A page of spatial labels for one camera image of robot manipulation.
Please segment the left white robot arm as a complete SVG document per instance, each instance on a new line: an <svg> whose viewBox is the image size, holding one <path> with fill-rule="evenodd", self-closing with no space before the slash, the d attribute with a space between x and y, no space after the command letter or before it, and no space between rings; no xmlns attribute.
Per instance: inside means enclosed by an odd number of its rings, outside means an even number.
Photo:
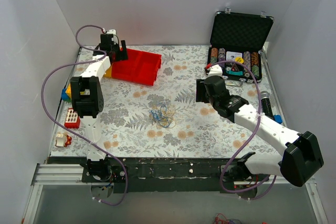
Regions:
<svg viewBox="0 0 336 224"><path fill-rule="evenodd" d="M103 32L92 57L94 63L90 63L80 76L70 79L72 108L80 118L85 138L90 141L86 168L89 175L100 182L108 181L112 175L101 139L100 113L104 99L100 81L114 60L127 59L125 50L125 43L119 42L116 30Z"/></svg>

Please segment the red plastic bin tray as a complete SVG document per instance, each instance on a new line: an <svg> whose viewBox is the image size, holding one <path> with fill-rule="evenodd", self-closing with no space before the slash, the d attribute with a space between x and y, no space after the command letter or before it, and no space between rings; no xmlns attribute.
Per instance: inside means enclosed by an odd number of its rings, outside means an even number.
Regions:
<svg viewBox="0 0 336 224"><path fill-rule="evenodd" d="M153 86L161 68L161 55L151 52L127 49L128 60L114 62L112 78Z"/></svg>

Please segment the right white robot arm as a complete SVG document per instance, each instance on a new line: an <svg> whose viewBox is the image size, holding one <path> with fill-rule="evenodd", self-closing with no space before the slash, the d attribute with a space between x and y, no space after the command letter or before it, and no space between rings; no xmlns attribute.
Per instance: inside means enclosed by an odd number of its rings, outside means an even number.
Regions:
<svg viewBox="0 0 336 224"><path fill-rule="evenodd" d="M259 114L247 100L231 95L225 81L211 76L196 81L196 102L209 103L223 118L240 125L270 144L272 155L250 152L224 172L232 180L251 180L255 175L275 175L294 186L303 186L323 165L317 137L306 131L299 133Z"/></svg>

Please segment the yellow plastic bin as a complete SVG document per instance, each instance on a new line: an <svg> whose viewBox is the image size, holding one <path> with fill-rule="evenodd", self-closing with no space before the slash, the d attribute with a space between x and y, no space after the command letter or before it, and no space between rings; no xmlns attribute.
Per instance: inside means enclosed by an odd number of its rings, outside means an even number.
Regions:
<svg viewBox="0 0 336 224"><path fill-rule="evenodd" d="M103 76L106 78L112 78L112 67L108 68Z"/></svg>

